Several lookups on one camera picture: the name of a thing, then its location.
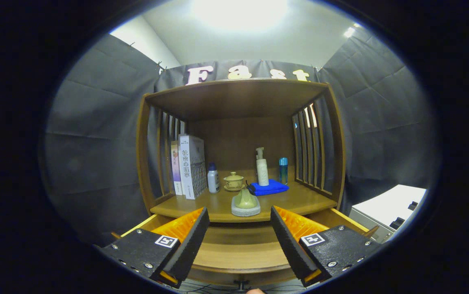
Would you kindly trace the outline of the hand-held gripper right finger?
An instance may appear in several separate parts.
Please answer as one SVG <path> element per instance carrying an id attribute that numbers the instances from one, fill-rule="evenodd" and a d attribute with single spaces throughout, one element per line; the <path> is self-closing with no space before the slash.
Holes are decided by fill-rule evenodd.
<path id="1" fill-rule="evenodd" d="M 382 245 L 354 229 L 328 227 L 276 205 L 270 223 L 297 279 L 305 287 L 342 275 Z"/>

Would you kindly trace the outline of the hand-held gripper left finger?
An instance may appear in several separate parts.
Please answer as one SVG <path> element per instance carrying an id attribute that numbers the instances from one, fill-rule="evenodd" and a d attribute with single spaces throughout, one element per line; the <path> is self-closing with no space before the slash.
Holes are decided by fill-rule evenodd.
<path id="1" fill-rule="evenodd" d="M 116 266 L 143 280 L 178 289 L 197 257 L 210 224 L 205 207 L 170 221 L 152 215 L 96 250 Z"/>

